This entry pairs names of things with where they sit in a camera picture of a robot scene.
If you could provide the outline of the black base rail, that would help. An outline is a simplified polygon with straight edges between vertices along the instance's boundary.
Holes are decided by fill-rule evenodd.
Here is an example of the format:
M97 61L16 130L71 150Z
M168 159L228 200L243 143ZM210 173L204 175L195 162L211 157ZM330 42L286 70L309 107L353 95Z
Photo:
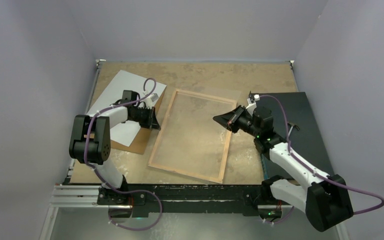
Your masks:
M150 213L241 214L277 219L289 204L269 196L263 185L124 184L120 193L98 189L97 204L114 209L125 206L132 217Z

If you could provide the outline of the aluminium frame rails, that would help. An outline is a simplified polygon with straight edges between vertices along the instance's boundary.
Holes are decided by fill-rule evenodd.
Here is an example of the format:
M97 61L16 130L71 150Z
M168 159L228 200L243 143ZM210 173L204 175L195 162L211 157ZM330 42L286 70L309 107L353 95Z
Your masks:
M197 92L245 104L249 93L299 93L290 62L105 62L97 77L95 102L119 71L155 78L166 89L157 118L163 121L175 90ZM258 216L240 213L165 213L124 218L125 230L109 223L107 208L97 204L98 179L80 163L71 182L56 186L51 206L58 208L49 224L52 240L346 240L343 224L325 232L315 230L305 215L288 207L288 219L269 226Z

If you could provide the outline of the printed photo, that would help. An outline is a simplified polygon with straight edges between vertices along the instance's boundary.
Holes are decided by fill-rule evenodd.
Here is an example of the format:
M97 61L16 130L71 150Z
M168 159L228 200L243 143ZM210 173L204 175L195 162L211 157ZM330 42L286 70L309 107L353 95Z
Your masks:
M124 90L136 92L140 98L152 92L160 99L165 88L166 85L163 83L154 83L153 80L146 81L145 77L120 70L92 104L87 114L92 117L98 111L110 107L122 98ZM119 116L110 117L110 139L120 145L130 147L140 128L140 124L135 121L122 122Z

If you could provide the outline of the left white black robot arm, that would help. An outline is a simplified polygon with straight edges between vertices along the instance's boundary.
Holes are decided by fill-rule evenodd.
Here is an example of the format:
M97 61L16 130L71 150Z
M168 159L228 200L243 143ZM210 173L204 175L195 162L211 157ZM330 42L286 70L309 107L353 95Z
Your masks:
M122 97L96 114L79 114L74 117L69 142L69 155L91 168L109 189L109 197L118 205L126 203L129 194L126 178L110 162L111 129L127 121L138 123L141 128L160 130L156 109L152 105L158 99L156 93L124 90Z

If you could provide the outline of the small hammer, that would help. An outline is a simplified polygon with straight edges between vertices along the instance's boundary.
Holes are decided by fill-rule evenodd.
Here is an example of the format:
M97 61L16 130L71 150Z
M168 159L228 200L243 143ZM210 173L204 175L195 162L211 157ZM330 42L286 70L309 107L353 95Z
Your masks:
M289 130L290 130L290 131L291 131L292 129L296 129L297 131L300 130L300 127L299 127L297 124L293 123L293 122L288 122L287 124L288 124L288 126L289 126Z

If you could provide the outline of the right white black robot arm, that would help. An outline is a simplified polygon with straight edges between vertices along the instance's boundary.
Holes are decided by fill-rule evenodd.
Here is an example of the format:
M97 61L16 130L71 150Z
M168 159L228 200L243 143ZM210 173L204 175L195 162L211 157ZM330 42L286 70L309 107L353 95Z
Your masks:
M287 139L275 131L269 109L263 107L249 113L240 105L212 119L232 133L242 130L253 136L257 151L297 182L294 185L280 175L264 180L260 191L264 202L287 202L305 213L310 224L320 232L354 215L348 190L341 187L346 184L345 180L338 174L330 176L319 170L293 150Z

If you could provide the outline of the brown backing board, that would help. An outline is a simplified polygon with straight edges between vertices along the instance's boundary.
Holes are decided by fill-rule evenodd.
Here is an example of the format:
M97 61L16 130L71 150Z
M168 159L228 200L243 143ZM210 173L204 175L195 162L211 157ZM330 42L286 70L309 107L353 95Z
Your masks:
M162 96L155 103L155 112L158 113ZM110 118L110 140L113 149L127 151L130 153L143 154L149 142L152 129L142 128L138 122L127 120L128 109L122 108L121 112L126 117Z

